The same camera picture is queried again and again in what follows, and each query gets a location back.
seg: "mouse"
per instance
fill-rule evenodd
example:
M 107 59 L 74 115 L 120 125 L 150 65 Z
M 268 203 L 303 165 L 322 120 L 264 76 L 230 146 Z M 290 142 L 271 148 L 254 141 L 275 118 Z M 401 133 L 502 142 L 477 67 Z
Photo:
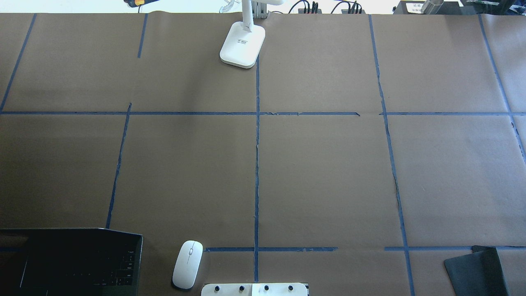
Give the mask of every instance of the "mouse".
M 184 290 L 194 286 L 197 270 L 203 255 L 203 245 L 196 241 L 186 241 L 175 262 L 174 274 L 171 277 L 172 283 Z

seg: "desk lamp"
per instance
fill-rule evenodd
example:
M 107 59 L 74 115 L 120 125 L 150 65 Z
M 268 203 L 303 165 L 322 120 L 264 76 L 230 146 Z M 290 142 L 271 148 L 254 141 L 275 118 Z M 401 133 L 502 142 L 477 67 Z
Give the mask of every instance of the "desk lamp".
M 259 0 L 258 2 L 280 5 L 285 0 Z M 219 52 L 221 60 L 241 68 L 252 68 L 256 63 L 259 50 L 265 40 L 265 29 L 254 25 L 252 2 L 242 0 L 243 21 L 232 24 L 225 43 Z

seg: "lamp base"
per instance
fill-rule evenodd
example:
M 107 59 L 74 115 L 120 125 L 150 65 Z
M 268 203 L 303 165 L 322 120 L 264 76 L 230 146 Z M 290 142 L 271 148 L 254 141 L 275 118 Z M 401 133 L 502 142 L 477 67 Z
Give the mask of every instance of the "lamp base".
M 225 43 L 219 52 L 221 60 L 229 65 L 252 68 L 258 58 L 261 45 L 265 40 L 265 29 L 252 26 L 252 32 L 243 30 L 243 22 L 232 24 Z

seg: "orange and black tool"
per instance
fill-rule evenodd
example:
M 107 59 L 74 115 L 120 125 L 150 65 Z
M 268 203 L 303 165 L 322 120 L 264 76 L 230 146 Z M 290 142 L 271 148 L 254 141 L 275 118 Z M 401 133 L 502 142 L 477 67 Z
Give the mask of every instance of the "orange and black tool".
M 137 7 L 140 5 L 145 5 L 148 3 L 152 3 L 158 0 L 124 0 L 124 2 L 128 3 L 129 7 Z

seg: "black laptop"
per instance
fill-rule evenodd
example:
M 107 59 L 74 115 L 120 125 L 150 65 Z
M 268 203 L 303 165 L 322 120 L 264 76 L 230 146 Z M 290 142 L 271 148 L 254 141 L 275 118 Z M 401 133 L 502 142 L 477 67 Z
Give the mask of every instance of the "black laptop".
M 0 291 L 136 295 L 142 246 L 140 234 L 101 228 L 0 229 Z

